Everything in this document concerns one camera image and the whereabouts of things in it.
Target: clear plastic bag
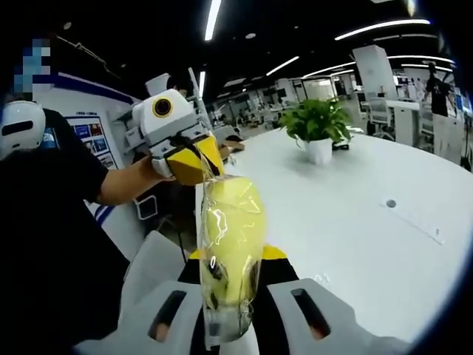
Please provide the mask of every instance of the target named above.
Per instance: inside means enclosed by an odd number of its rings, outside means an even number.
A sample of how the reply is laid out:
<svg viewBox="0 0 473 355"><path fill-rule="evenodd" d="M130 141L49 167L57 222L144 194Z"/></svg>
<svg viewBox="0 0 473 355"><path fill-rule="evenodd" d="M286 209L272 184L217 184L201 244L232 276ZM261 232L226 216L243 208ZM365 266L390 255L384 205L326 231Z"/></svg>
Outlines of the clear plastic bag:
<svg viewBox="0 0 473 355"><path fill-rule="evenodd" d="M205 345L239 339L251 324L266 214L246 177L213 175L203 158L202 226L197 238L203 287Z"/></svg>

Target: office desk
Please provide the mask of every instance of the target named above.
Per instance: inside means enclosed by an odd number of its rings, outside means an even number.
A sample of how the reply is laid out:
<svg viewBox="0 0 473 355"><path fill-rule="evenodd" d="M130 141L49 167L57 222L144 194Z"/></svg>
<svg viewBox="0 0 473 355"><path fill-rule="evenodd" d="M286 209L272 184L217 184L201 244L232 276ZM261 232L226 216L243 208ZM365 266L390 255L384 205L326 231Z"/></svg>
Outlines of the office desk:
<svg viewBox="0 0 473 355"><path fill-rule="evenodd" d="M408 342L420 336L469 254L473 175L419 149L363 135L323 167L309 164L284 131L245 145L234 169L258 186L267 242L287 254L299 277L350 304L375 335ZM196 199L201 206L201 186ZM385 207L388 199L439 229L443 245Z"/></svg>
<svg viewBox="0 0 473 355"><path fill-rule="evenodd" d="M399 107L402 109L411 109L413 111L418 111L421 108L421 105L418 102L408 101L386 100L386 105L391 108Z"/></svg>

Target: black shirt sleeve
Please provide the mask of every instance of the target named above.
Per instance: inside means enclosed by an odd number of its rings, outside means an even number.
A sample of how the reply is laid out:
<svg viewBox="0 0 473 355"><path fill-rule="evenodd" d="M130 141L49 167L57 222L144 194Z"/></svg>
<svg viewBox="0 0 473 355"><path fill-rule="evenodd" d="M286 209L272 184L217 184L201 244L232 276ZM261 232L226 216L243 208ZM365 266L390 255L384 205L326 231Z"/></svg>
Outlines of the black shirt sleeve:
<svg viewBox="0 0 473 355"><path fill-rule="evenodd" d="M67 120L56 111L44 109L46 126L51 128L58 142L58 148L71 163L73 183L81 198L95 202L101 191L108 169L83 145Z"/></svg>

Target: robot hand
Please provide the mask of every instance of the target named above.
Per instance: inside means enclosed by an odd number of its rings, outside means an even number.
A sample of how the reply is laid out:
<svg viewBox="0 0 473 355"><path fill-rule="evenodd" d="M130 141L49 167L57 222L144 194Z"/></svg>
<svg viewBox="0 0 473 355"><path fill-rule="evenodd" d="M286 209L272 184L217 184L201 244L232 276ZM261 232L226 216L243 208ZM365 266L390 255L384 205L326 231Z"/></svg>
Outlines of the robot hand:
<svg viewBox="0 0 473 355"><path fill-rule="evenodd" d="M223 163L215 137L178 91L170 89L147 98L133 107L132 117L160 175L175 176L187 186L202 183L202 155L215 175L222 173Z"/></svg>

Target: green plant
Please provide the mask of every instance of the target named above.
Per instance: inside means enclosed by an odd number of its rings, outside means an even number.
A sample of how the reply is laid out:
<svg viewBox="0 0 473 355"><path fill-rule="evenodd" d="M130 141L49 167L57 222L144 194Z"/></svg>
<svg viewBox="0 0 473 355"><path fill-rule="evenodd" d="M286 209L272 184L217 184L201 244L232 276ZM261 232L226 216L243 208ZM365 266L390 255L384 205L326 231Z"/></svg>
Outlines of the green plant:
<svg viewBox="0 0 473 355"><path fill-rule="evenodd" d="M332 138L339 143L343 137L350 139L346 126L349 121L340 103L330 99L304 100L296 108L285 110L279 122L293 139L311 142Z"/></svg>

